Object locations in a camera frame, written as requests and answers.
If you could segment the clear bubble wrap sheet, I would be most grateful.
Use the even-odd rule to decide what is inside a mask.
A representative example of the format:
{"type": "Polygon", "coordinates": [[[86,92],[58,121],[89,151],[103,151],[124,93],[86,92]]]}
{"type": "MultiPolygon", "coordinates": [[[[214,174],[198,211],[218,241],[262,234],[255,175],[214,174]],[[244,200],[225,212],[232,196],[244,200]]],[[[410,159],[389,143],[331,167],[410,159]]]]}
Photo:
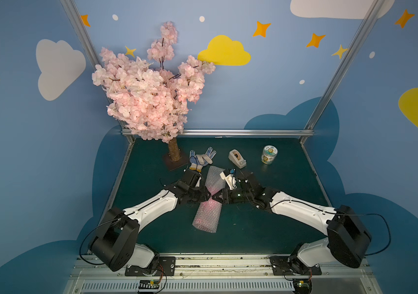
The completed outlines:
{"type": "Polygon", "coordinates": [[[201,231],[216,233],[222,209],[222,203],[213,200],[212,196],[220,192],[227,185],[226,180],[221,178],[224,169],[210,167],[208,170],[205,187],[210,193],[210,198],[202,202],[197,210],[192,225],[201,231]]]}

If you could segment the white tape dispenser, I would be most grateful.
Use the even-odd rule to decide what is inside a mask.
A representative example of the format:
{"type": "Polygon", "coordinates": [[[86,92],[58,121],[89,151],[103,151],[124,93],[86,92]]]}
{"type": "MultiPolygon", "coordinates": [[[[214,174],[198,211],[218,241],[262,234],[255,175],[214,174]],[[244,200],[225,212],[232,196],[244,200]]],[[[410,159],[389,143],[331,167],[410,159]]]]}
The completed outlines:
{"type": "Polygon", "coordinates": [[[245,166],[247,166],[246,160],[241,155],[241,153],[236,149],[233,149],[232,151],[229,152],[228,159],[233,164],[235,164],[239,169],[243,169],[245,168],[245,166]]]}

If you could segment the pink plastic wine glass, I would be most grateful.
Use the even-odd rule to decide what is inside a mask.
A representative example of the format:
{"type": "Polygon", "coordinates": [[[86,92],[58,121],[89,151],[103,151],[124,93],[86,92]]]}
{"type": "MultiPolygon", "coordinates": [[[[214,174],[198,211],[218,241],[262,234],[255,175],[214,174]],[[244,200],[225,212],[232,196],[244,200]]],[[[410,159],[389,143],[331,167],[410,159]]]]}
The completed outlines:
{"type": "Polygon", "coordinates": [[[205,213],[210,217],[217,219],[221,213],[222,204],[213,199],[213,196],[220,191],[220,188],[213,186],[209,187],[208,191],[211,194],[211,198],[205,204],[205,213]]]}

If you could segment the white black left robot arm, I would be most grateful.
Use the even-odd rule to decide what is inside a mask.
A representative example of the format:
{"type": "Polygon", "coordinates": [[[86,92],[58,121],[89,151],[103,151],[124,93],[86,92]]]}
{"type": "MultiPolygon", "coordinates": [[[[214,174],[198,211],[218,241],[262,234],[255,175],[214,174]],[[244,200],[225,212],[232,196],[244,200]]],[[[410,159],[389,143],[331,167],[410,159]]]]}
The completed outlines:
{"type": "Polygon", "coordinates": [[[137,243],[139,233],[152,221],[187,203],[201,203],[210,198],[201,173],[186,170],[183,177],[163,188],[154,197],[131,208],[109,209],[100,224],[86,236],[87,248],[99,262],[116,272],[124,267],[139,267],[153,273],[159,254],[137,243]]]}

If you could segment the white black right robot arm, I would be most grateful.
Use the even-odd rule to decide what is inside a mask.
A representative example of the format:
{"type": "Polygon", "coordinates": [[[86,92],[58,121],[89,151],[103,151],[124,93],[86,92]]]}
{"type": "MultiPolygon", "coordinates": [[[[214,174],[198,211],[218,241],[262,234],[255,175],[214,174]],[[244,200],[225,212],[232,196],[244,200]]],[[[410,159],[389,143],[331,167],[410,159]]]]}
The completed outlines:
{"type": "Polygon", "coordinates": [[[222,171],[215,178],[224,182],[212,198],[222,204],[250,203],[255,208],[285,216],[309,225],[324,238],[311,243],[301,243],[283,261],[279,268],[293,274],[304,275],[315,271],[321,263],[340,262],[349,268],[359,268],[369,256],[372,241],[361,214],[346,205],[325,207],[295,198],[271,187],[263,187],[253,173],[236,175],[222,171]]]}

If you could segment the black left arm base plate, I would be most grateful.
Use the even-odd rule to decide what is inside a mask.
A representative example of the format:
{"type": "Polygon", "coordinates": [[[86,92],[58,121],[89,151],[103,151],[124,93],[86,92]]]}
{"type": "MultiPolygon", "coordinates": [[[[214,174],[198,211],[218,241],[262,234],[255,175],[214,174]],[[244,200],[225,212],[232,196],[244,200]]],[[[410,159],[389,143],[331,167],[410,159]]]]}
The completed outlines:
{"type": "Polygon", "coordinates": [[[145,267],[127,266],[125,276],[174,276],[176,266],[176,257],[157,256],[151,263],[145,267]]]}

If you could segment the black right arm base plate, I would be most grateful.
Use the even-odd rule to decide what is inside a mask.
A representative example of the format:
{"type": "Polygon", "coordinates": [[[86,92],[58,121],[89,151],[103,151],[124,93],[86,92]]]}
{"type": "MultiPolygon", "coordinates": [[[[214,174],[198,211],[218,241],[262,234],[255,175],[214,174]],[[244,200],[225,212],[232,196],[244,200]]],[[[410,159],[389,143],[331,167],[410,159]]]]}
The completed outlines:
{"type": "Polygon", "coordinates": [[[269,262],[274,276],[320,276],[322,270],[319,265],[307,267],[297,259],[291,261],[289,256],[270,256],[269,262]]]}

